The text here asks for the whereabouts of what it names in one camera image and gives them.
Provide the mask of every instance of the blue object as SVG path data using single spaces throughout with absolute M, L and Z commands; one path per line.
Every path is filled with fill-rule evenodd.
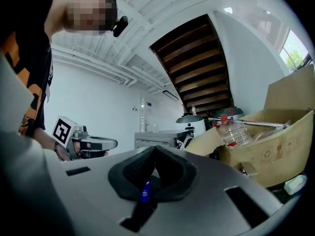
M 146 183 L 140 195 L 140 202 L 146 203 L 148 201 L 150 201 L 150 181 Z

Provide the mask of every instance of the black hair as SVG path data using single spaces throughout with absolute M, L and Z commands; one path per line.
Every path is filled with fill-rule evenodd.
M 117 3 L 116 0 L 106 0 L 106 3 L 111 3 L 111 8 L 105 9 L 106 20 L 105 25 L 99 26 L 100 31 L 111 30 L 117 22 Z

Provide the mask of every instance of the black shirt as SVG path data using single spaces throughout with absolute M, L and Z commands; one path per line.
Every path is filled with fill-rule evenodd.
M 44 23 L 53 0 L 7 0 L 1 5 L 0 46 L 17 76 L 33 94 L 19 132 L 32 136 L 36 128 L 45 129 L 44 101 L 53 68 L 49 38 Z

